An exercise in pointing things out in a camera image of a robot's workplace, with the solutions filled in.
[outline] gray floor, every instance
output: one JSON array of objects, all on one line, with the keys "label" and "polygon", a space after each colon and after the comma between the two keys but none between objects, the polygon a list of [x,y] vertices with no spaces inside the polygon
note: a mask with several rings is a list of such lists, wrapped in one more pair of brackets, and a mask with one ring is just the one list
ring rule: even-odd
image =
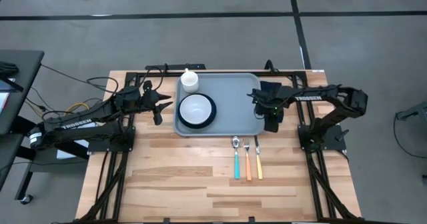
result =
[{"label": "gray floor", "polygon": [[[427,0],[298,0],[301,11],[427,10]],[[202,11],[291,11],[290,0],[2,0],[0,15],[96,15]],[[365,218],[425,223],[427,162],[408,156],[393,138],[395,112],[426,100],[427,17],[305,17],[313,69],[330,83],[369,94],[365,116],[342,123],[350,168]],[[205,63],[210,69],[301,69],[291,17],[101,21],[0,21],[0,49],[41,49],[45,65],[86,79],[114,69],[163,63]],[[41,69],[34,87],[55,109],[103,93]],[[63,93],[67,87],[70,92]],[[30,99],[40,102],[35,93]],[[22,116],[38,121],[24,106]],[[397,123],[401,143],[427,155],[417,118]],[[74,218],[85,170],[33,176],[34,202],[13,201],[25,165],[16,165],[0,193],[0,223],[51,223]]]}]

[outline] gray tray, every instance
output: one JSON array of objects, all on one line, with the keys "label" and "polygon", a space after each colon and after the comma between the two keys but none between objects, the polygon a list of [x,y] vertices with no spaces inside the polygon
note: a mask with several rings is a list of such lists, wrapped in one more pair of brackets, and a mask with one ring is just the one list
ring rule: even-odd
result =
[{"label": "gray tray", "polygon": [[191,129],[179,121],[177,112],[186,93],[178,79],[176,90],[176,108],[173,116],[173,128],[181,136],[234,136],[258,135],[264,128],[264,120],[254,115],[255,104],[250,94],[253,88],[260,89],[260,80],[251,73],[198,73],[199,89],[213,99],[217,107],[213,122],[203,129]]}]

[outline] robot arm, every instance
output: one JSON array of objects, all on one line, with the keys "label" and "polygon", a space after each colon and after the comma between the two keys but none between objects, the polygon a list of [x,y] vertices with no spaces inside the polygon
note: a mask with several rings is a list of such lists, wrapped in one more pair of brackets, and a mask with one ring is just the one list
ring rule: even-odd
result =
[{"label": "robot arm", "polygon": [[248,96],[254,98],[252,103],[256,104],[256,114],[264,116],[264,130],[271,132],[278,131],[278,117],[283,115],[283,108],[289,108],[295,101],[327,101],[333,104],[335,109],[332,112],[323,118],[316,118],[310,125],[309,136],[317,143],[323,143],[322,137],[326,131],[347,117],[364,115],[368,102],[368,96],[362,90],[341,85],[303,89],[281,86],[271,92],[252,89]]},{"label": "robot arm", "polygon": [[[96,104],[90,109],[61,117],[50,117],[39,123],[30,131],[30,147],[44,150],[67,141],[80,139],[113,139],[123,136],[123,126],[118,121],[125,115],[152,111],[154,123],[162,122],[161,110],[172,102],[156,105],[158,101],[169,99],[170,96],[152,90],[151,81],[143,84],[144,94],[141,96],[136,87],[125,87],[108,100]],[[98,122],[105,123],[100,127],[76,129],[81,125]]]}]

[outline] white cup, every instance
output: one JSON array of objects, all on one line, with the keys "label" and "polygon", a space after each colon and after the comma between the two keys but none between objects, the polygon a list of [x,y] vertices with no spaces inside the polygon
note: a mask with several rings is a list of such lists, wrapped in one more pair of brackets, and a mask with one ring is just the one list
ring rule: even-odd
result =
[{"label": "white cup", "polygon": [[188,68],[185,68],[185,73],[181,75],[181,83],[184,91],[188,93],[199,89],[199,77],[194,71],[188,71]]}]

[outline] white bowl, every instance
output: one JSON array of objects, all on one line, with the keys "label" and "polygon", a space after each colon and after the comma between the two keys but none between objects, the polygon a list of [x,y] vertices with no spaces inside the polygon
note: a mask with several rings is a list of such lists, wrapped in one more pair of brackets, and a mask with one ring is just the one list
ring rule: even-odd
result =
[{"label": "white bowl", "polygon": [[211,112],[212,106],[209,100],[197,94],[186,97],[179,107],[179,113],[182,118],[193,125],[205,122]]}]

